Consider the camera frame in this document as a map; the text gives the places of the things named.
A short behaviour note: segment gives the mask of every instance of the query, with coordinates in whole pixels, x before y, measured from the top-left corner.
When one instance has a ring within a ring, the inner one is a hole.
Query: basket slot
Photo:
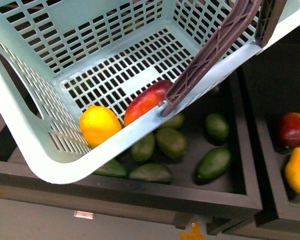
[[[56,94],[52,85],[29,68],[9,49],[0,43],[0,61],[10,76],[28,109],[38,117],[38,124],[50,128],[46,132],[56,150],[75,154],[91,151],[81,130],[69,114],[66,106]]]
[[[0,54],[0,61],[1,61],[2,65],[4,66],[4,68],[6,69],[9,76],[11,77],[14,85],[16,86],[16,88],[17,88],[18,92],[20,93],[20,95],[22,96],[22,98],[23,98],[24,102],[26,103],[27,107],[29,108],[29,110],[35,116],[37,116],[39,119],[43,119],[41,113],[39,112],[39,110],[37,108],[37,105],[35,104],[33,98],[29,94],[27,88],[25,87],[25,85],[21,81],[18,74],[16,74],[16,71],[14,70],[14,68],[11,66],[11,64],[1,54]]]
[[[128,105],[159,80],[175,81],[193,59],[166,28],[63,82],[81,112],[90,105],[112,109],[121,123]]]
[[[0,13],[54,74],[108,48],[112,43],[162,17],[162,0],[126,1],[67,31],[51,11],[76,4],[62,0],[16,0],[0,6]]]

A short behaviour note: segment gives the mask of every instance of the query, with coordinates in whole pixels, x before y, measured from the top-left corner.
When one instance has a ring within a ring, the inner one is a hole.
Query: gray floor
[[[206,235],[209,219],[195,216],[205,240],[253,240],[219,234]],[[74,217],[69,209],[0,199],[0,240],[179,240],[191,233],[172,225],[95,214],[94,219]]]

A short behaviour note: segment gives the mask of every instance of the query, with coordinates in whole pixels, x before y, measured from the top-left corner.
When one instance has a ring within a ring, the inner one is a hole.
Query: lemon
[[[119,132],[122,126],[112,110],[92,105],[82,114],[80,129],[86,142],[94,149]]]
[[[284,175],[290,187],[300,194],[300,147],[293,149],[291,157],[284,168]]]

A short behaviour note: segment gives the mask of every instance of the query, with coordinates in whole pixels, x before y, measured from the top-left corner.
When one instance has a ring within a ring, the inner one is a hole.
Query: avocado
[[[205,129],[210,137],[218,141],[226,140],[230,132],[227,120],[219,113],[211,113],[206,116]]]
[[[132,170],[129,178],[152,183],[170,184],[173,180],[171,170],[159,163],[147,163]]]
[[[178,159],[188,152],[186,137],[173,128],[159,129],[155,135],[158,148],[169,158]]]
[[[212,148],[200,161],[197,176],[203,182],[210,182],[224,174],[231,164],[232,154],[227,148]]]
[[[179,129],[182,127],[185,121],[185,115],[182,112],[177,113],[171,117],[168,121],[158,127],[158,129]]]
[[[135,161],[146,162],[153,155],[155,146],[156,139],[154,134],[151,132],[132,145],[130,148],[130,153]]]
[[[93,172],[93,174],[116,178],[126,178],[128,176],[128,171],[120,162],[118,162],[116,159],[112,159],[103,166],[99,167]]]

